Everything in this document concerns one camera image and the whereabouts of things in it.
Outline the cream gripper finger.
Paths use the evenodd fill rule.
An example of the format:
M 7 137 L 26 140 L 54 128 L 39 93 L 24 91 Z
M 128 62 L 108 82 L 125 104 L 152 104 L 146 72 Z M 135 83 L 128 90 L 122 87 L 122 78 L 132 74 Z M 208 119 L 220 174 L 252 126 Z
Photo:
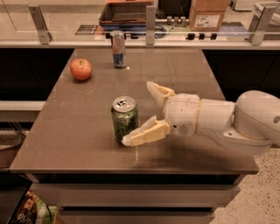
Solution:
M 159 86 L 157 83 L 152 81 L 148 81 L 146 83 L 146 86 L 151 96 L 161 108 L 165 106 L 165 102 L 168 100 L 169 97 L 175 95 L 175 92 L 172 89 L 168 87 Z
M 141 127 L 132 130 L 122 138 L 125 146 L 138 146 L 156 142 L 171 133 L 171 127 L 166 120 L 158 120 L 154 115 Z

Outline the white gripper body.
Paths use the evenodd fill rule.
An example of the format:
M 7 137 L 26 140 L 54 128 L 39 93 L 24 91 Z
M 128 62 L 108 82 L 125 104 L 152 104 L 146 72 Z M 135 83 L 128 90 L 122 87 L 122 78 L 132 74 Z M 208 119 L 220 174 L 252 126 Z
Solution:
M 164 105 L 164 119 L 171 132 L 179 136 L 195 134 L 200 98 L 196 94 L 176 94 Z

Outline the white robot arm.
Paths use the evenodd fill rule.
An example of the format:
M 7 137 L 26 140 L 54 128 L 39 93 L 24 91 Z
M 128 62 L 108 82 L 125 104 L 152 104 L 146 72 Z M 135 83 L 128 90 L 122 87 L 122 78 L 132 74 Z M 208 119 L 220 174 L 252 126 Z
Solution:
M 126 146 L 156 142 L 171 133 L 208 137 L 227 150 L 251 156 L 280 145 L 280 99 L 274 95 L 250 90 L 231 102 L 177 94 L 151 81 L 146 86 L 164 118 L 153 116 L 132 130 L 122 139 Z

